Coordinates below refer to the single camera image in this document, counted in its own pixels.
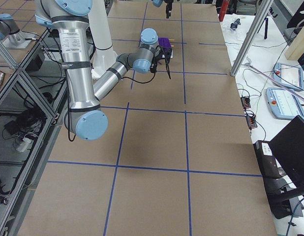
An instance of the black monitor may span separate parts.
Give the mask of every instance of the black monitor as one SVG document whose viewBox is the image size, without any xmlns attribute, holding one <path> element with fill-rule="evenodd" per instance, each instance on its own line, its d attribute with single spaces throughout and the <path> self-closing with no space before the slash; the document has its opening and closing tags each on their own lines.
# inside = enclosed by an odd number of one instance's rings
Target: black monitor
<svg viewBox="0 0 304 236">
<path fill-rule="evenodd" d="M 281 194 L 268 195 L 270 206 L 301 195 L 304 197 L 304 120 L 296 116 L 269 142 L 269 147 L 297 187 Z"/>
</svg>

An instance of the white and blue device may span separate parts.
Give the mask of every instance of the white and blue device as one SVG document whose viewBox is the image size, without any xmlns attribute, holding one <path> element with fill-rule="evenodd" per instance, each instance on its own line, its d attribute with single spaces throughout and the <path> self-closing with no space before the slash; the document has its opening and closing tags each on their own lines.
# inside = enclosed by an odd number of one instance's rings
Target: white and blue device
<svg viewBox="0 0 304 236">
<path fill-rule="evenodd" d="M 304 110 L 297 97 L 283 88 L 267 88 L 270 109 L 277 119 L 292 120 L 297 115 L 304 119 Z"/>
<path fill-rule="evenodd" d="M 289 89 L 294 89 L 295 91 L 304 89 L 303 70 L 299 66 L 278 62 L 274 66 L 273 78 Z"/>
</svg>

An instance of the red object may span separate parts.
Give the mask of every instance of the red object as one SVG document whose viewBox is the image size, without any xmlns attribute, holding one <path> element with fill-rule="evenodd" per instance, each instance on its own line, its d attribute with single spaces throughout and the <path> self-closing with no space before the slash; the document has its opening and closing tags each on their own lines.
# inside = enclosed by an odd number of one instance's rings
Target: red object
<svg viewBox="0 0 304 236">
<path fill-rule="evenodd" d="M 225 16 L 225 13 L 227 11 L 227 7 L 229 5 L 229 0 L 223 0 L 223 3 L 222 3 L 222 7 L 221 7 L 221 10 L 220 10 L 220 14 L 219 14 L 219 20 L 220 22 L 223 21 L 224 19 L 224 16 Z"/>
</svg>

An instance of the sticker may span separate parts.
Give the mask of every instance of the sticker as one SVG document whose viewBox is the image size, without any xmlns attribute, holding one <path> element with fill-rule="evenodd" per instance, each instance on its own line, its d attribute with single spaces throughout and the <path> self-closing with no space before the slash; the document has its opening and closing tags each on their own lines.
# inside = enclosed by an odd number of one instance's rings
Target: sticker
<svg viewBox="0 0 304 236">
<path fill-rule="evenodd" d="M 265 156 L 272 156 L 272 151 L 268 144 L 262 143 L 261 146 L 262 146 L 262 152 L 264 153 Z"/>
<path fill-rule="evenodd" d="M 80 53 L 82 45 L 79 32 L 60 33 L 62 53 Z"/>
</svg>

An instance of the white table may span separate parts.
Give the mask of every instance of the white table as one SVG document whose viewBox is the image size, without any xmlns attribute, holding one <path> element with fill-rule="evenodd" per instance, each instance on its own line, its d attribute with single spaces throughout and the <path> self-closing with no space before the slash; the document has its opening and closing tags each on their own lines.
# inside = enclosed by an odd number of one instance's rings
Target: white table
<svg viewBox="0 0 304 236">
<path fill-rule="evenodd" d="M 236 19 L 240 18 L 241 25 L 238 26 L 236 31 L 230 29 L 230 25 Z M 229 58 L 231 63 L 233 64 L 240 47 L 245 39 L 246 33 L 248 32 L 251 23 L 254 19 L 254 16 L 242 16 L 242 15 L 225 15 L 224 21 L 221 23 L 221 28 L 223 31 L 223 36 L 225 39 Z M 250 47 L 247 56 L 252 61 L 252 65 L 258 68 L 260 71 L 272 71 L 275 62 L 277 61 L 279 55 L 282 50 L 285 48 L 286 43 L 283 36 L 281 35 L 279 29 L 275 25 L 272 18 L 269 17 L 269 26 L 268 26 L 268 38 L 264 39 L 264 30 L 265 24 L 260 29 L 259 34 L 257 34 L 254 38 L 253 45 L 271 47 L 275 45 L 280 45 L 273 48 L 260 48 L 260 47 Z M 290 65 L 298 65 L 297 61 L 287 60 L 284 56 L 284 52 L 282 53 L 278 62 L 286 63 Z M 267 105 L 265 91 L 268 87 L 276 87 L 270 80 L 267 81 L 267 78 L 263 75 L 256 74 L 252 71 L 245 70 L 247 67 L 241 66 L 240 70 L 236 75 L 236 82 L 238 83 L 238 88 L 243 88 L 249 91 L 250 95 L 259 93 L 246 85 L 244 77 L 248 85 L 257 89 L 258 91 L 262 91 L 262 95 L 260 97 L 260 101 L 258 102 L 258 97 L 251 97 L 251 110 L 254 113 L 257 113 L 257 121 L 264 127 L 266 130 L 267 136 L 266 140 L 271 140 L 281 129 L 283 129 L 290 121 L 289 120 L 279 120 L 275 119 L 272 115 L 269 106 Z M 251 139 L 252 142 L 255 143 L 257 140 L 262 140 L 264 138 L 264 131 L 261 127 L 252 130 Z M 287 183 L 290 183 L 291 180 L 288 177 L 284 177 Z M 290 220 L 290 216 L 285 217 L 283 219 L 277 220 L 274 217 L 274 222 L 276 226 L 277 233 L 279 235 L 285 235 L 288 227 L 288 222 Z M 295 227 L 290 227 L 289 235 L 296 236 L 297 234 L 304 234 L 304 217 L 293 218 L 293 222 L 297 224 Z"/>
</svg>

